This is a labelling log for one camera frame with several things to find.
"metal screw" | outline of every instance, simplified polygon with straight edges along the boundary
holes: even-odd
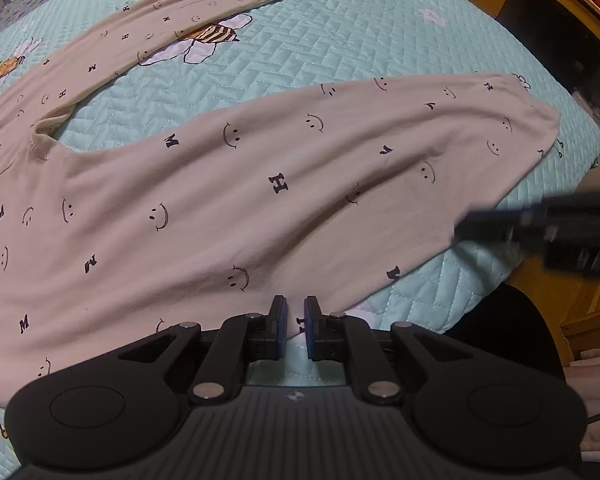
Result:
[[[400,393],[400,386],[391,381],[376,381],[369,385],[369,393],[375,397],[393,397]]]
[[[215,399],[224,394],[224,387],[218,383],[200,383],[193,387],[193,394],[201,399]]]

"quilted stitching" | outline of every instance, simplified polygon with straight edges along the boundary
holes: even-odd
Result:
[[[0,61],[26,37],[42,44],[2,91],[63,43],[134,0],[51,0],[0,33]],[[438,17],[426,20],[420,9]],[[250,11],[239,43],[219,44],[204,63],[135,67],[82,102],[59,140],[74,150],[112,148],[180,125],[194,115],[265,94],[376,75],[517,73],[561,113],[564,156],[547,157],[502,200],[517,208],[569,192],[600,152],[600,133],[542,65],[503,27],[466,0],[285,0]],[[520,262],[502,246],[462,243],[432,258],[350,313],[373,328],[412,320],[437,332],[453,326]],[[283,362],[260,362],[251,381],[342,384],[342,367],[306,359],[304,338],[287,342]],[[0,437],[0,478],[17,462]]]

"bee print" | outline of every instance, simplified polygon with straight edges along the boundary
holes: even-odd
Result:
[[[16,48],[7,59],[0,63],[0,87],[4,83],[5,78],[25,60],[26,55],[34,50],[42,40],[34,40],[29,38],[24,43]]]
[[[216,51],[216,44],[228,41],[239,41],[236,29],[251,23],[251,16],[238,14],[228,20],[206,25],[178,37],[178,41],[159,50],[151,57],[142,60],[141,66],[152,65],[159,61],[174,59],[184,54],[184,62],[189,64],[202,63]]]

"bed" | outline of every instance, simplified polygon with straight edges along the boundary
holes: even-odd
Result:
[[[51,0],[0,33],[0,62],[29,41],[2,90],[80,32],[134,0]],[[600,153],[600,132],[540,63],[466,0],[284,0],[249,12],[197,65],[182,56],[136,66],[82,102],[56,136],[74,150],[111,148],[158,134],[194,115],[274,92],[377,74],[515,73],[561,113],[558,141],[500,203],[519,207],[575,189]],[[519,264],[501,246],[462,243],[349,310],[372,328],[410,320],[437,332],[453,326]],[[339,365],[306,360],[301,336],[286,359],[257,363],[251,381],[320,385],[344,381]],[[4,412],[0,409],[0,425]],[[0,433],[0,478],[17,467]]]

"smiley face print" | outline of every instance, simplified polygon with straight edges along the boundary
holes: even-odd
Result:
[[[305,123],[307,124],[307,126],[309,126],[309,128],[314,128],[319,132],[321,132],[324,129],[324,122],[320,117],[311,114],[307,114],[306,116],[307,120],[305,121]]]
[[[138,58],[138,64],[141,64],[149,56],[151,56],[151,53],[148,50],[138,50],[138,52],[136,53],[136,57]]]
[[[249,273],[246,269],[234,266],[234,272],[227,278],[229,286],[239,288],[244,292],[244,289],[249,286]]]
[[[156,217],[162,215],[164,215],[164,218],[158,218],[156,220]],[[167,211],[167,208],[165,208],[164,204],[160,202],[160,205],[158,207],[154,207],[153,209],[151,209],[151,214],[149,215],[149,218],[156,222],[154,226],[155,230],[160,231],[161,229],[167,227],[167,224],[169,223],[169,212]]]
[[[431,164],[429,164],[426,160],[423,160],[418,168],[420,176],[423,178],[423,180],[432,184],[436,183],[436,172],[433,170],[433,166]]]
[[[336,95],[336,89],[333,85],[327,83],[320,83],[320,88],[322,89],[322,93],[325,95],[329,94],[332,97]]]
[[[489,149],[489,151],[491,153],[493,153],[493,155],[500,156],[500,149],[498,146],[496,146],[495,142],[491,142],[490,140],[487,140],[487,148]]]
[[[374,81],[376,82],[376,86],[381,89],[382,91],[386,92],[386,81],[384,80],[384,77],[375,77]]]
[[[9,264],[9,249],[7,246],[4,246],[2,249],[2,259],[0,260],[0,265],[2,266],[2,270],[7,270],[7,265]]]
[[[40,367],[38,371],[38,377],[43,375],[49,375],[51,373],[51,361],[45,357],[45,364]]]
[[[31,213],[33,213],[33,208],[31,206],[27,207],[24,215],[22,215],[22,223],[24,225],[29,225],[29,222],[31,222]]]
[[[227,123],[226,126],[222,129],[222,138],[224,139],[224,143],[231,147],[237,148],[238,141],[240,140],[240,136],[238,135],[238,128],[231,126],[231,124]]]
[[[347,193],[344,196],[344,200],[349,202],[350,204],[358,205],[358,197],[362,194],[362,190],[360,189],[360,183],[356,184],[356,187],[351,190],[350,193]]]
[[[62,218],[65,223],[69,223],[69,219],[74,215],[74,212],[71,211],[73,206],[67,202],[65,198],[62,199]]]

